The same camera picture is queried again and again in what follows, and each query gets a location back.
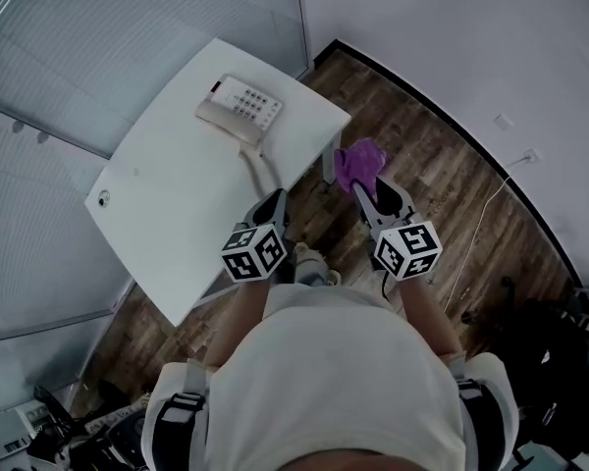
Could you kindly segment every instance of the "purple cloth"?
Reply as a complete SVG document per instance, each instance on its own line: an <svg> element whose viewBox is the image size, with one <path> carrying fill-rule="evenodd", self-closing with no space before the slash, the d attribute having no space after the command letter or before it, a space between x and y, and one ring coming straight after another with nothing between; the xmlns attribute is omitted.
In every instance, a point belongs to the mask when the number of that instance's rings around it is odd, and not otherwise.
<svg viewBox="0 0 589 471"><path fill-rule="evenodd" d="M375 197L375 177L384 169L386 152L367 137L348 150L336 150L334 164L336 179L346 193L351 193L351 183L358 180Z"/></svg>

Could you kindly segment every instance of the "table leg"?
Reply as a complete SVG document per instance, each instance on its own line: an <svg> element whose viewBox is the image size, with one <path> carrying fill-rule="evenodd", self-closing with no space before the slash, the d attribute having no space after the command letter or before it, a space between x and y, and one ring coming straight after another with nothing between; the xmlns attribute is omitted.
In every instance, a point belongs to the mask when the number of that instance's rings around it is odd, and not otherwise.
<svg viewBox="0 0 589 471"><path fill-rule="evenodd" d="M341 147L341 132L339 131L329 145L323 150L323 181L332 184L336 181L334 167L334 150Z"/></svg>

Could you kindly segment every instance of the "black cable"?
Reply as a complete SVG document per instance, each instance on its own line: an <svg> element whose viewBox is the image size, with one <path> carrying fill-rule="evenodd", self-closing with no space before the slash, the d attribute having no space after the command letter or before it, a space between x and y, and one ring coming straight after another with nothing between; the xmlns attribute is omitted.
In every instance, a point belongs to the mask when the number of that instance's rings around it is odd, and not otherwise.
<svg viewBox="0 0 589 471"><path fill-rule="evenodd" d="M386 271L384 273L384 279L382 280L382 296L384 296L384 298L386 298L387 302L390 302L389 297L386 296L386 292L384 291L384 286L386 285L386 280L389 278L389 271Z"/></svg>

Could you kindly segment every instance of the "black baseboard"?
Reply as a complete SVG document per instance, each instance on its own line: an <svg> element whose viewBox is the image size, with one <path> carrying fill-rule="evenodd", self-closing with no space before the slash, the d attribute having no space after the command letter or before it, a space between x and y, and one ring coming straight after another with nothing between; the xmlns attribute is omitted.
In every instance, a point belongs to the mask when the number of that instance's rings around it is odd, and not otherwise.
<svg viewBox="0 0 589 471"><path fill-rule="evenodd" d="M519 198L519 200L523 203L523 205L530 211L530 214L539 224L545 235L548 237L552 246L555 250L559 253L562 262L564 263L565 267L569 271L571 279L573 283L577 287L582 287L582 282L578 277L578 273L573 267L571 260L565 253L564 249L562 249L561 243L554 235L546 221L543 217L539 214L537 209L534 207L530 199L526 196L525 193L519 188L517 183L514 182L512 178L509 177L509 173L507 170L500 165L495 158L487 152L487 150L471 135L469 132L463 128L458 122L456 122L449 114L447 114L439 105L437 105L434 101L423 95L423 93L416 90L412 87L409 83L407 83L402 78L398 77L396 74L391 72L390 70L384 68L379 63L373 61L368 56L362 54L361 52L356 51L352 47L349 47L345 43L341 42L340 40L334 40L330 43L316 58L314 58L314 68L318 68L321 66L331 55L334 51L341 50L347 54L349 54L353 59L358 60L360 63L366 65L371 70L375 71L385 79L388 79L392 83L394 83L397 87L401 90L407 92L410 96L416 99L419 103L425 106L428 110L434 113L439 119L444 121L448 124L454 131L456 131L467 143L471 145L471 147L480 154L480 156L489 163L489 165L505 180L509 178L508 184L510 189L515 193L515 195Z"/></svg>

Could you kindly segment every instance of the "white table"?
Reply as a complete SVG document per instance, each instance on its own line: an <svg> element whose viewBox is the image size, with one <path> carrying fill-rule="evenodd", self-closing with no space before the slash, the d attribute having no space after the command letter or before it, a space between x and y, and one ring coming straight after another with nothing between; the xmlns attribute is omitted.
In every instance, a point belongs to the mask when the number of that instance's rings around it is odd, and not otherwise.
<svg viewBox="0 0 589 471"><path fill-rule="evenodd" d="M219 253L235 222L257 201L239 144L194 110L230 74L284 103L264 150L290 189L333 149L350 115L293 78L221 40L206 45L146 108L92 188L85 206L154 304L179 325L222 269ZM256 165L266 189L270 179ZM108 190L109 203L98 204Z"/></svg>

